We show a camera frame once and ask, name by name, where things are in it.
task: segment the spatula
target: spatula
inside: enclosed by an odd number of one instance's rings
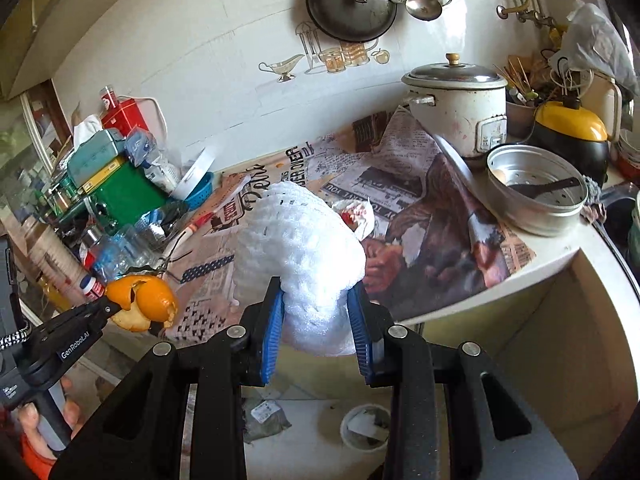
[[[558,191],[559,189],[576,186],[580,186],[580,180],[572,176],[557,180],[556,182],[550,182],[549,184],[512,184],[509,187],[524,196],[535,198],[543,193],[550,193],[552,191]]]

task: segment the wooden knob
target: wooden knob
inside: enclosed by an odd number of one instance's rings
[[[450,65],[457,65],[460,62],[460,54],[449,52],[446,54]]]

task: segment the red box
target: red box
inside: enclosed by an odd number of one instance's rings
[[[103,128],[117,128],[124,137],[128,136],[136,126],[149,130],[134,99],[121,102],[117,108],[109,110],[102,118]]]

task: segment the rice cooker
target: rice cooker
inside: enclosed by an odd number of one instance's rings
[[[447,54],[447,60],[404,75],[405,103],[425,131],[472,160],[506,142],[507,81],[484,66],[460,63],[459,54]]]

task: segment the rice cooker lid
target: rice cooker lid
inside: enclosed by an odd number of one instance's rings
[[[507,82],[493,70],[474,64],[460,63],[460,54],[447,54],[448,63],[434,63],[414,68],[402,82],[423,88],[489,90],[504,88]]]

